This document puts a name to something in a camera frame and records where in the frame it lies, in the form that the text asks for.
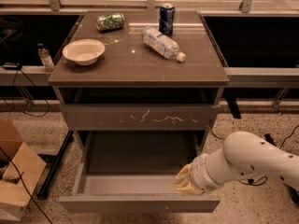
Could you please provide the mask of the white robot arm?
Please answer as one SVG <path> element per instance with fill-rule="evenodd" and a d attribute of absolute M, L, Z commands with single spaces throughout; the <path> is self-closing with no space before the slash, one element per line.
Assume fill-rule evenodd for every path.
<path fill-rule="evenodd" d="M 299 189 L 299 157 L 256 134 L 234 132 L 224 139 L 222 148 L 203 153 L 186 164 L 175 177 L 175 187 L 184 193 L 198 194 L 258 174 L 270 175 Z"/>

